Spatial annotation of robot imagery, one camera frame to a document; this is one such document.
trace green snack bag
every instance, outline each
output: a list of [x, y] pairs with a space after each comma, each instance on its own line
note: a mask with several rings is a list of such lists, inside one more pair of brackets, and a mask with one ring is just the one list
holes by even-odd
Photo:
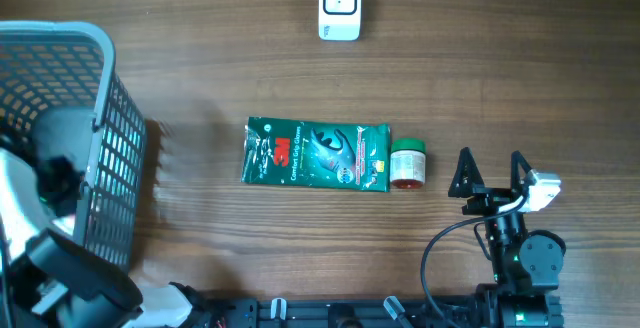
[[250, 117], [242, 181], [389, 191], [389, 125]]

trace green jar lid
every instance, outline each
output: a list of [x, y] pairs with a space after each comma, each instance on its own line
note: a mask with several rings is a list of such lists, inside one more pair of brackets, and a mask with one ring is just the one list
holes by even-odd
[[427, 146], [424, 141], [415, 138], [402, 138], [393, 142], [391, 145], [391, 153], [399, 150], [414, 150], [422, 153], [427, 153]]

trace plastic package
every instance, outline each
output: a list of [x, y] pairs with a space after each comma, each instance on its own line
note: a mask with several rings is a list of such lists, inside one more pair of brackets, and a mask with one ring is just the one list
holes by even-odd
[[425, 182], [426, 145], [414, 138], [399, 139], [391, 146], [391, 184], [417, 189]]
[[242, 181], [388, 192], [390, 135], [386, 124], [251, 117]]

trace basket handle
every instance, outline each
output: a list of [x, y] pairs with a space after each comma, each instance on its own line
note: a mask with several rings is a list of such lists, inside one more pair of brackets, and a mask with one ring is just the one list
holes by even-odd
[[94, 40], [102, 50], [104, 63], [102, 66], [102, 76], [100, 77], [100, 85], [98, 86], [98, 94], [96, 96], [96, 105], [94, 112], [99, 121], [96, 126], [101, 127], [105, 119], [105, 102], [111, 80], [116, 65], [116, 50], [113, 41], [109, 35], [95, 24], [87, 22], [42, 22], [42, 21], [5, 21], [0, 22], [0, 34], [11, 32], [32, 32], [47, 34], [81, 34]]

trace small jar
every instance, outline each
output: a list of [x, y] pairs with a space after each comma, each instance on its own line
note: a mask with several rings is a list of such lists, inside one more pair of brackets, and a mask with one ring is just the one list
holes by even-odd
[[391, 145], [391, 184], [400, 189], [424, 185], [427, 147], [414, 138], [398, 139]]

